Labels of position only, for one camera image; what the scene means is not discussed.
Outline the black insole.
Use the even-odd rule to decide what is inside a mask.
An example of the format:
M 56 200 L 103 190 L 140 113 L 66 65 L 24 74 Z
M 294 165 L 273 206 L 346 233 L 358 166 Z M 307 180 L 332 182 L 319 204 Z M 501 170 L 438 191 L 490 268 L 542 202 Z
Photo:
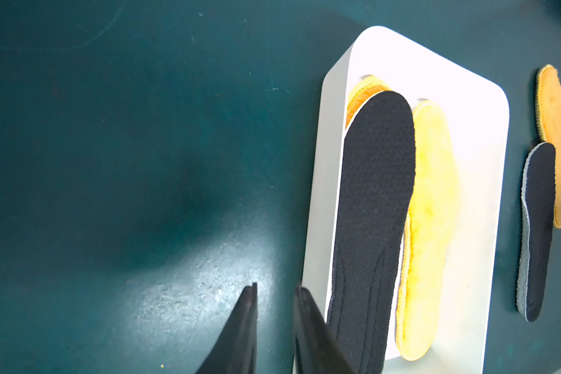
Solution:
M 516 305 L 529 323 L 539 318 L 553 239 L 556 149 L 536 145 L 525 161 L 520 191 L 521 247 Z
M 362 106 L 344 137 L 327 313 L 356 373 L 383 370 L 414 177 L 410 106 L 399 93 L 381 92 Z

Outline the white storage box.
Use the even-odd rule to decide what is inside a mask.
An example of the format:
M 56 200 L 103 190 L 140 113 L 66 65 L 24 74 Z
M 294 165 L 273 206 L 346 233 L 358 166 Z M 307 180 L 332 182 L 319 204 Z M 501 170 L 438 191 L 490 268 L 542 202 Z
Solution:
M 328 310 L 348 95 L 376 76 L 411 105 L 444 111 L 458 165 L 461 210 L 447 251 L 439 323 L 419 360 L 400 357 L 394 337 L 387 373 L 483 371 L 510 109 L 497 84 L 384 26 L 364 30 L 324 78 L 302 283 Z

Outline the fuzzy yellow insole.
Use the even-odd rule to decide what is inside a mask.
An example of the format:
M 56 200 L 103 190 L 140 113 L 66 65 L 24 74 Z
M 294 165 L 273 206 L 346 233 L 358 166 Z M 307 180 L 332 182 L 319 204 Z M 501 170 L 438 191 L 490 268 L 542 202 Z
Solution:
M 415 184 L 404 230 L 395 341 L 400 356 L 422 358 L 438 329 L 447 249 L 460 211 L 460 181 L 447 117 L 432 101 L 413 112 Z
M 373 96 L 391 88 L 377 76 L 366 76 L 352 89 L 348 95 L 345 129 L 352 124 L 360 108 Z

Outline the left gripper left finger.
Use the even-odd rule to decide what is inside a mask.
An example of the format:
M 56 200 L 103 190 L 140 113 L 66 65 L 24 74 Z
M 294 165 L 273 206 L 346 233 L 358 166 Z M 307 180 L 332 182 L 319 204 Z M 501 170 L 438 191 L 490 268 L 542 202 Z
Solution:
M 257 283 L 243 288 L 221 334 L 197 373 L 255 373 Z

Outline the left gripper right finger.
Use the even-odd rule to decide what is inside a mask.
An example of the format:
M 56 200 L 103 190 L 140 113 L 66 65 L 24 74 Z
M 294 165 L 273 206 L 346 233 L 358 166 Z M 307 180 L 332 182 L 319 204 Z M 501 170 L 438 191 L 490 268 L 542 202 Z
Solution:
M 295 288 L 293 320 L 296 373 L 354 373 L 310 291 L 301 285 Z

